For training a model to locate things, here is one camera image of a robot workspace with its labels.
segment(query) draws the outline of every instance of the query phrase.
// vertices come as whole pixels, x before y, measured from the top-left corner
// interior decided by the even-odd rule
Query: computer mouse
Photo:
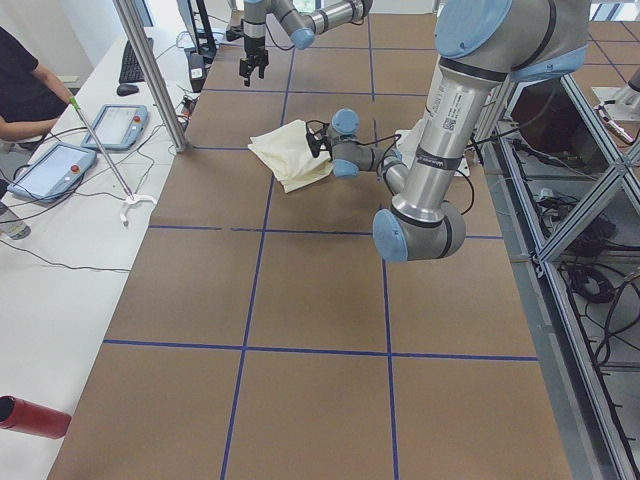
[[[130,83],[121,83],[116,89],[116,93],[119,97],[126,97],[127,95],[138,93],[139,91],[140,89],[137,85],[132,85]]]

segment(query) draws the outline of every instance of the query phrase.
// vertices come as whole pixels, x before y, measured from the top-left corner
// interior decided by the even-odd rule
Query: white table
[[[158,56],[176,41],[175,32],[149,29]],[[123,36],[108,51],[77,95],[85,115],[92,119],[105,103],[144,104],[149,123],[141,142],[149,138],[162,119],[153,106],[146,83],[140,92],[118,97],[115,90],[120,71]],[[178,105],[190,90],[186,57],[172,48],[158,59],[172,103]],[[53,132],[81,126],[71,107],[67,108]],[[79,144],[85,133],[63,137]],[[37,158],[53,142],[36,152]],[[175,150],[165,128],[160,128],[142,148],[155,165],[139,193],[159,197],[169,174]],[[114,161],[126,154],[113,155]],[[135,189],[151,161],[134,153],[119,165],[131,188]],[[78,192],[108,192],[125,196],[102,155],[87,173]],[[7,205],[23,201],[5,195]],[[122,201],[106,195],[74,195],[52,210],[27,220],[31,235],[13,241],[0,239],[28,249],[50,261],[71,266],[130,269],[144,237],[153,204],[142,203],[128,211],[129,226],[119,219]],[[14,206],[21,217],[45,210],[41,205]],[[41,260],[0,244],[0,395],[13,395],[73,414],[87,377],[109,325],[111,316],[127,280],[126,273],[72,271],[47,266]],[[12,480],[45,479],[53,465],[62,440],[0,430],[0,478]]]

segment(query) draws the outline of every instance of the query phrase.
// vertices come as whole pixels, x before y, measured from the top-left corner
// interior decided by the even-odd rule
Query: black shirt
[[[0,116],[6,122],[50,120],[66,104],[34,77],[38,60],[0,27]]]

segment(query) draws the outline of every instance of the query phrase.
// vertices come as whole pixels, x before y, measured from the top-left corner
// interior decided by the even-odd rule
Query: keyboard
[[[153,51],[153,38],[147,37],[147,41],[149,42],[151,51]],[[122,67],[120,68],[120,78],[118,81],[120,83],[144,82],[142,67],[128,40],[122,52]]]

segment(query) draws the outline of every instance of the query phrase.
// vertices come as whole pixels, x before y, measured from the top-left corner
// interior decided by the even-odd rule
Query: robotic arm
[[[322,140],[337,176],[378,170],[394,193],[379,211],[373,234],[388,261],[455,253],[466,231],[458,209],[444,200],[491,89],[575,71],[585,60],[588,0],[449,0],[436,26],[442,80],[411,169],[399,154],[364,149],[357,115],[342,110]]]
[[[240,60],[240,75],[244,84],[251,84],[251,74],[257,68],[264,78],[269,65],[269,52],[265,48],[267,15],[273,14],[287,32],[296,48],[309,47],[327,30],[345,23],[358,22],[369,14],[373,0],[344,0],[310,14],[298,12],[293,0],[245,0],[242,36],[246,57]]]

